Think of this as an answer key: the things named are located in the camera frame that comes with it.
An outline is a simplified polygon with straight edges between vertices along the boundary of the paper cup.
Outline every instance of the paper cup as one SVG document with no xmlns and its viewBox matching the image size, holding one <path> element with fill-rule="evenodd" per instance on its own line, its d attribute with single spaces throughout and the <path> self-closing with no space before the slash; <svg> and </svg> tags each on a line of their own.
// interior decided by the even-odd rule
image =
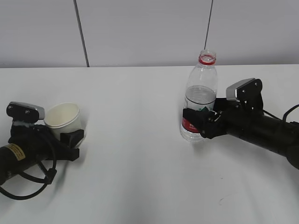
<svg viewBox="0 0 299 224">
<path fill-rule="evenodd" d="M 58 140 L 60 133 L 70 133 L 82 129 L 80 109 L 74 103 L 62 103 L 52 107 L 43 120 Z"/>
</svg>

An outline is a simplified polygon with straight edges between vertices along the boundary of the white wall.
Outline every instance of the white wall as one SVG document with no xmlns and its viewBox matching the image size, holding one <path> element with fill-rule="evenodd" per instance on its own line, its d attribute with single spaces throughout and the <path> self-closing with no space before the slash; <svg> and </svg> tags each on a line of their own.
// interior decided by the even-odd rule
<svg viewBox="0 0 299 224">
<path fill-rule="evenodd" d="M 90 66 L 195 64 L 209 0 L 77 0 Z"/>
<path fill-rule="evenodd" d="M 211 0 L 77 0 L 91 66 L 194 65 Z M 217 64 L 299 63 L 298 0 L 214 0 Z M 73 1 L 2 0 L 0 68 L 84 67 Z"/>
<path fill-rule="evenodd" d="M 1 0 L 0 68 L 86 66 L 71 0 Z"/>
<path fill-rule="evenodd" d="M 299 1 L 214 0 L 207 47 L 217 64 L 298 64 Z"/>
</svg>

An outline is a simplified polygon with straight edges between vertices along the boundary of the plastic water bottle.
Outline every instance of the plastic water bottle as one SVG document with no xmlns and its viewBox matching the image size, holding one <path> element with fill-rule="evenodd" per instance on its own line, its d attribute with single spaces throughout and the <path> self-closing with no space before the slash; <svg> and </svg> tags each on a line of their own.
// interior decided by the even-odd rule
<svg viewBox="0 0 299 224">
<path fill-rule="evenodd" d="M 215 68 L 216 53 L 210 50 L 202 50 L 199 63 L 190 73 L 185 92 L 184 108 L 194 110 L 213 110 L 216 99 L 218 77 Z M 199 131 L 186 119 L 182 119 L 180 128 L 184 139 L 192 142 L 201 141 Z"/>
</svg>

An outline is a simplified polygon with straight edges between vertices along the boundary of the black robotic arm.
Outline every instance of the black robotic arm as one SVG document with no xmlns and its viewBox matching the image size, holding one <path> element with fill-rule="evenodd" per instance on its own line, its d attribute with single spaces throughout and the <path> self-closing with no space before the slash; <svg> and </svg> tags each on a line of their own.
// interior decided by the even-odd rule
<svg viewBox="0 0 299 224">
<path fill-rule="evenodd" d="M 288 110 L 281 120 L 263 109 L 261 90 L 260 79 L 242 80 L 227 88 L 226 98 L 216 99 L 214 111 L 186 108 L 183 117 L 204 138 L 230 134 L 286 157 L 299 169 L 299 123 L 286 122 L 299 105 Z"/>
</svg>

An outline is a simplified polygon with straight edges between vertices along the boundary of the white table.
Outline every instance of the white table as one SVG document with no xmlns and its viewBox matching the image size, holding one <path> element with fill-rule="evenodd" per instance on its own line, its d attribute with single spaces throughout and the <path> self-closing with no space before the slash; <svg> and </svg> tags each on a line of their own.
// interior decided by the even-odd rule
<svg viewBox="0 0 299 224">
<path fill-rule="evenodd" d="M 10 101 L 46 110 L 76 102 L 88 122 L 81 157 L 60 162 L 42 194 L 20 202 L 0 195 L 0 223 L 299 223 L 299 171 L 284 157 L 231 136 L 203 145 L 181 137 L 191 69 L 1 69 L 0 145 L 9 138 Z M 234 82 L 256 77 L 263 81 L 264 108 L 271 113 L 282 117 L 299 102 L 299 65 L 218 66 L 217 71 L 218 97 Z M 291 120 L 299 121 L 298 111 Z M 14 177 L 4 187 L 24 195 L 40 185 Z"/>
</svg>

